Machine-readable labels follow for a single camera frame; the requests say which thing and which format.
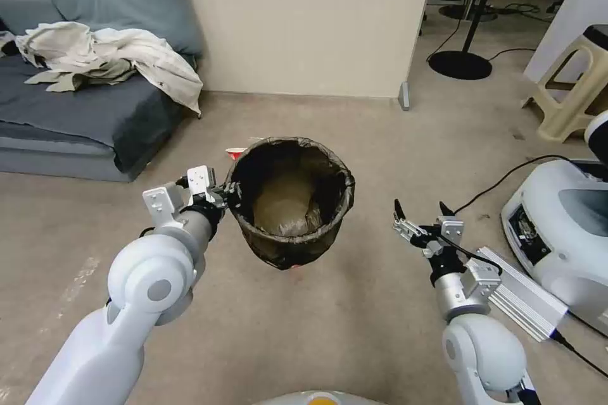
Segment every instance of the gray sofa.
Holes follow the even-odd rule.
[[[142,28],[193,64],[201,53],[187,0],[0,0],[0,20],[15,35],[62,20]],[[0,171],[130,182],[186,115],[139,74],[59,93],[24,83],[38,71],[20,55],[0,58]]]

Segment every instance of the plastic stool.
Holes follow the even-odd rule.
[[[556,82],[555,76],[577,51],[586,54],[588,68],[575,83]],[[532,97],[522,103],[522,108],[534,101],[545,114],[538,127],[538,135],[547,140],[564,142],[573,132],[584,130],[595,118],[585,111],[607,82],[608,25],[592,25],[559,56],[536,85]],[[549,93],[551,89],[568,90],[568,95],[560,103]]]

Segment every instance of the floor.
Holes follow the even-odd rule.
[[[460,404],[441,353],[429,266],[392,231],[393,198],[412,220],[431,223],[439,201],[458,206],[529,157],[590,153],[579,139],[540,140],[537,116],[519,108],[530,53],[501,55],[477,82],[433,73],[424,59],[455,26],[433,8],[408,113],[385,99],[213,93],[202,119],[185,122],[133,184],[0,174],[0,403],[24,403],[73,326],[105,303],[113,257],[150,224],[143,190],[201,163],[224,176],[232,162],[223,150],[250,137],[302,135],[333,149],[357,179],[336,243],[315,263],[279,272],[251,253],[227,215],[191,308],[149,338],[129,404],[249,404],[313,388],[389,404]],[[472,50],[535,46],[543,27],[516,16],[482,24]],[[446,48],[456,49],[464,32],[463,23]],[[463,212],[466,247],[512,258],[498,214],[527,172]],[[543,403],[605,401],[605,379],[557,344],[533,342],[499,311],[493,316],[524,344]],[[602,337],[570,319],[563,332],[608,369]]]

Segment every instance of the black trash bag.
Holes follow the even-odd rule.
[[[231,207],[251,250],[285,270],[310,263],[334,243],[353,206],[355,179],[328,148],[302,137],[253,144],[233,164],[241,204]]]

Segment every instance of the beige wall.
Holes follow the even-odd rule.
[[[193,0],[205,87],[395,97],[425,0]]]

